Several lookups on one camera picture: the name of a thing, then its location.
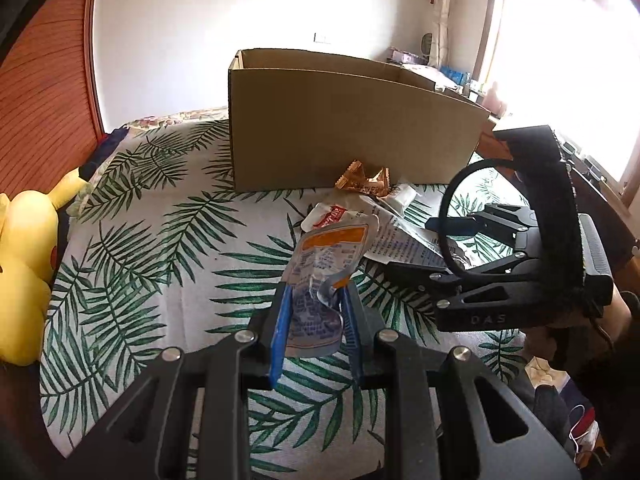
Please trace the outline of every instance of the curtain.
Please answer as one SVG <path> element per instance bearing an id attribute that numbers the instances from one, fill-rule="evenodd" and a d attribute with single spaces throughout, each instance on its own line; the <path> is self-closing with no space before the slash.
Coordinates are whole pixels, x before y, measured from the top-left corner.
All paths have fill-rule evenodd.
<path id="1" fill-rule="evenodd" d="M 433 6 L 433 39 L 429 65 L 440 68 L 449 57 L 449 12 L 453 0 L 435 0 Z"/>

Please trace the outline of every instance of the brown cardboard box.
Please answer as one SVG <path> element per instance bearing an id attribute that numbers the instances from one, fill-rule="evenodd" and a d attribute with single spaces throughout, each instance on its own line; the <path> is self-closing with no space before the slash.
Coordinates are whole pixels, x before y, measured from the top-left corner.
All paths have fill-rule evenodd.
<path id="1" fill-rule="evenodd" d="M 401 67 L 270 48 L 236 54 L 229 113 L 237 191 L 332 187 L 356 158 L 393 182 L 448 183 L 489 115 Z"/>

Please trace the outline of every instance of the screw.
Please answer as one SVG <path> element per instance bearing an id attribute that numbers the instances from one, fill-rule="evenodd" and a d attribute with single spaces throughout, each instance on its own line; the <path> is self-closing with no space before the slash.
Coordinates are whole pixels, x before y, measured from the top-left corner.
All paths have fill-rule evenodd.
<path id="1" fill-rule="evenodd" d="M 391 328 L 383 328 L 380 332 L 378 332 L 378 339 L 385 343 L 392 343 L 396 339 L 398 339 L 398 332 Z"/>
<path id="2" fill-rule="evenodd" d="M 162 350 L 162 359 L 164 361 L 177 361 L 181 356 L 182 352 L 175 346 L 169 346 L 169 348 Z"/>
<path id="3" fill-rule="evenodd" d="M 250 343 L 255 339 L 255 334 L 251 330 L 238 330 L 234 334 L 234 339 L 239 343 Z"/>
<path id="4" fill-rule="evenodd" d="M 453 349 L 453 357 L 458 361 L 469 361 L 469 358 L 471 357 L 471 350 L 466 346 L 456 346 Z"/>

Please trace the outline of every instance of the window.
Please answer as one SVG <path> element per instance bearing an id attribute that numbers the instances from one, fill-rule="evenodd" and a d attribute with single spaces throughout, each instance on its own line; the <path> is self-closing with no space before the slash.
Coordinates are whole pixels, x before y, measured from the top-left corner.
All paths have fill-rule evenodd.
<path id="1" fill-rule="evenodd" d="M 503 0 L 487 71 L 508 104 L 500 127 L 550 124 L 620 190 L 640 134 L 639 38 L 629 0 Z"/>

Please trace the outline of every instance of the yellow plush toy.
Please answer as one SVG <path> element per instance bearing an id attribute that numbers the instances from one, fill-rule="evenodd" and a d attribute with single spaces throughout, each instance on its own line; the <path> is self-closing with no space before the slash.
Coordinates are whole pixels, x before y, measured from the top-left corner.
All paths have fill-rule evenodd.
<path id="1" fill-rule="evenodd" d="M 58 215 L 86 182 L 67 173 L 49 193 L 0 194 L 0 360 L 26 366 L 40 357 L 56 263 Z"/>

